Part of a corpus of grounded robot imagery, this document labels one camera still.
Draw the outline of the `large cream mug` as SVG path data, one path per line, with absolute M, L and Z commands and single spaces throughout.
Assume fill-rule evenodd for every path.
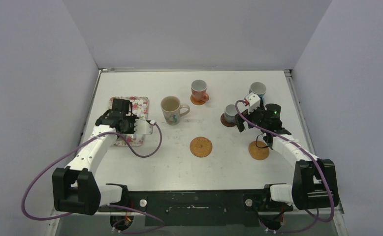
M 181 117 L 190 112 L 190 106 L 181 104 L 176 96 L 167 96 L 160 102 L 160 107 L 163 112 L 164 119 L 169 125 L 177 125 Z

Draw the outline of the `light wooden coaster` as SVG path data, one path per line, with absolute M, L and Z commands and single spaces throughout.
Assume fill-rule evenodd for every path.
M 194 104 L 194 105 L 203 105 L 203 104 L 205 104 L 206 103 L 206 101 L 203 101 L 203 100 L 196 100 L 194 97 L 193 97 L 193 95 L 191 95 L 190 96 L 190 100 L 191 100 L 191 102 L 192 102 L 192 104 Z

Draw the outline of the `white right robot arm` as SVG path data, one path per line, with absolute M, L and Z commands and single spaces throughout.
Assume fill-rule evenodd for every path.
M 262 141 L 255 140 L 249 144 L 251 157 L 266 159 L 273 150 L 294 169 L 291 184 L 265 185 L 266 193 L 261 197 L 262 206 L 267 210 L 274 210 L 281 203 L 301 210 L 338 206 L 340 197 L 335 164 L 330 159 L 321 159 L 311 154 L 293 138 L 280 120 L 281 106 L 263 106 L 259 102 L 251 104 L 248 100 L 242 103 L 247 109 L 235 115 L 239 132 L 243 132 L 246 127 L 257 128 L 262 132 Z

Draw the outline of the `floral rectangular tray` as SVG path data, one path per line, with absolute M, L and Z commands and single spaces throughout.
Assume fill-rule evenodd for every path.
M 149 98 L 145 96 L 125 96 L 111 97 L 108 102 L 108 109 L 112 108 L 114 99 L 125 99 L 132 103 L 133 114 L 141 120 L 148 120 Z M 145 135 L 125 134 L 124 137 L 132 147 L 139 147 L 143 144 Z

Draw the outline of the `pink mug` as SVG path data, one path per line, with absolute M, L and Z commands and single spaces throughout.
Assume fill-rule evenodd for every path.
M 195 80 L 191 84 L 191 92 L 196 100 L 208 101 L 207 84 L 203 80 Z

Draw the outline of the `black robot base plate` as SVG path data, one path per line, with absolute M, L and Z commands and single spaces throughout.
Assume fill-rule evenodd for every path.
M 130 191 L 129 205 L 160 218 L 166 226 L 257 227 L 259 217 L 278 222 L 293 207 L 274 202 L 266 189 Z

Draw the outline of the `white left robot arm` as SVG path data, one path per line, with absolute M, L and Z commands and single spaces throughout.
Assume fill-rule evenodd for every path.
M 95 122 L 90 138 L 82 145 L 76 157 L 64 168 L 52 174 L 55 210 L 94 215 L 100 207 L 111 205 L 117 211 L 129 207 L 126 185 L 108 183 L 98 185 L 95 173 L 108 149 L 121 134 L 134 133 L 138 117 L 132 113 L 132 102 L 114 99 L 111 109 Z

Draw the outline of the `aluminium table frame rail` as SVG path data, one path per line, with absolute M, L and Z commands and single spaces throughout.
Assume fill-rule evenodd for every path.
M 206 210 L 218 213 L 237 211 L 279 212 L 329 208 L 324 189 L 298 192 L 292 203 L 278 200 L 270 186 L 261 189 L 130 191 L 125 185 L 106 185 L 103 190 L 81 190 L 69 187 L 53 190 L 54 207 L 58 211 L 84 215 L 110 212 L 111 205 L 134 207 L 150 214 L 175 211 Z

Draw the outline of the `woven rattan coaster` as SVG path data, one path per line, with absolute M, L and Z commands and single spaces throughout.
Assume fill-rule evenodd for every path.
M 207 157 L 212 149 L 212 142 L 205 137 L 196 137 L 190 142 L 191 153 L 199 158 Z
M 269 146 L 262 141 L 251 142 L 248 146 L 248 151 L 255 160 L 265 160 L 270 154 Z

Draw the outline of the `blue mug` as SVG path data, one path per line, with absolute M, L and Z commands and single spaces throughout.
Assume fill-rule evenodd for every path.
M 254 82 L 249 87 L 249 93 L 254 93 L 262 100 L 264 100 L 264 95 L 266 93 L 266 86 L 261 82 Z

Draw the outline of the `small white cup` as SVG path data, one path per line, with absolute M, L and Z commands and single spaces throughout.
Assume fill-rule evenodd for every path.
M 224 110 L 224 120 L 228 123 L 236 123 L 235 116 L 237 115 L 237 110 L 235 105 L 229 104 Z

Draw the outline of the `dark walnut wooden coaster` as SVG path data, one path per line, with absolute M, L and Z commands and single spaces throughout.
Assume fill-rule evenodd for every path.
M 236 125 L 233 122 L 227 122 L 225 117 L 224 117 L 224 114 L 221 115 L 220 120 L 221 120 L 222 125 L 225 126 L 225 127 L 234 127 Z

